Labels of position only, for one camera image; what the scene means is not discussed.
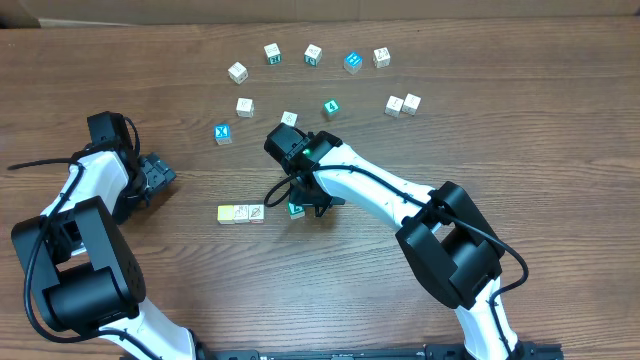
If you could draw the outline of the green 7 wooden block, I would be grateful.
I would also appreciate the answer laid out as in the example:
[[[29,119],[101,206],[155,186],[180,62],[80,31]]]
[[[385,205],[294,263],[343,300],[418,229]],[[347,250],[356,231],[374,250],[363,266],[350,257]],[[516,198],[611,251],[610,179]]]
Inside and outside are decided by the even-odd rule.
[[[288,204],[288,212],[292,220],[303,218],[305,216],[305,209],[300,205],[293,203]]]

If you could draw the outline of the red Y wooden block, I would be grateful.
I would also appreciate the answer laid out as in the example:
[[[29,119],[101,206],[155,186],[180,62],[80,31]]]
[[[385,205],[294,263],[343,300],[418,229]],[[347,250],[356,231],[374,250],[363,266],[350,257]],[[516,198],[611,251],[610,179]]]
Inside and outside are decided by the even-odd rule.
[[[265,208],[262,204],[251,204],[248,206],[249,221],[251,223],[263,223],[265,219]]]

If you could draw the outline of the green-edged picture wooden block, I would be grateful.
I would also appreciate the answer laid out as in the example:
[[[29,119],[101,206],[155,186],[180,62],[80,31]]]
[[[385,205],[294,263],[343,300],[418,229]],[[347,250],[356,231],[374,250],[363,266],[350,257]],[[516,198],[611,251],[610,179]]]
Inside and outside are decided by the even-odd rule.
[[[246,204],[233,206],[233,221],[235,224],[249,223],[249,206]]]

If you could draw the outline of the blue D wooden block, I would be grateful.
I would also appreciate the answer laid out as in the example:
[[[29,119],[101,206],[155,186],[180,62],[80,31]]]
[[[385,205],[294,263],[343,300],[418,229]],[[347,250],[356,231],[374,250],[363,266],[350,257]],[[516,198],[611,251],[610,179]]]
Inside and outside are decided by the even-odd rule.
[[[296,125],[297,118],[298,115],[296,113],[284,111],[281,117],[281,122],[288,126],[294,127]]]

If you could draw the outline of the yellow-top wooden block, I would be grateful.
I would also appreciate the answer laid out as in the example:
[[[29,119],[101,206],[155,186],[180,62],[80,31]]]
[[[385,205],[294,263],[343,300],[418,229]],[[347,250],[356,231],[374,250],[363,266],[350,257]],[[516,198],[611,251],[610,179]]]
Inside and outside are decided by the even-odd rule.
[[[219,205],[217,208],[217,221],[220,224],[234,224],[235,211],[233,205]]]

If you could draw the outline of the yellow G wooden block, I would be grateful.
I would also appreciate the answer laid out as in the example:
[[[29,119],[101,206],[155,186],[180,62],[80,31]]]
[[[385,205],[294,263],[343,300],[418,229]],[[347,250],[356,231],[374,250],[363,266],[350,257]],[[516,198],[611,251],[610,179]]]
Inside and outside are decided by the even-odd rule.
[[[384,113],[391,117],[397,118],[402,110],[404,100],[396,96],[390,96],[384,109]]]

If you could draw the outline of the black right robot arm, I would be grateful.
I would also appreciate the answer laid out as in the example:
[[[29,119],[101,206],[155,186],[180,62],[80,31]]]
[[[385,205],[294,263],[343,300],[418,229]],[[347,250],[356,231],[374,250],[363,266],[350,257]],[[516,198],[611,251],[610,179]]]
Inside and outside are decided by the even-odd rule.
[[[395,176],[359,156],[328,132],[280,124],[265,151],[283,168],[284,199],[321,217],[351,202],[390,226],[419,284],[455,311],[466,353],[474,359],[516,359],[519,340],[501,296],[500,260],[516,251],[498,238],[467,192]]]

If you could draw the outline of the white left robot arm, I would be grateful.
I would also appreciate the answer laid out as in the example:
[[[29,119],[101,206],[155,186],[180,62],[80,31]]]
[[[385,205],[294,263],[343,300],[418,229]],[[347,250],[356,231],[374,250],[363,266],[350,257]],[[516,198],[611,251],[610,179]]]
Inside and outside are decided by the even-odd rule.
[[[87,123],[91,141],[63,159],[69,177],[55,200],[11,231],[31,326],[55,343],[106,339],[135,359],[209,358],[191,330],[147,297],[140,265],[119,230],[175,172],[157,154],[141,154],[128,117],[106,111]]]

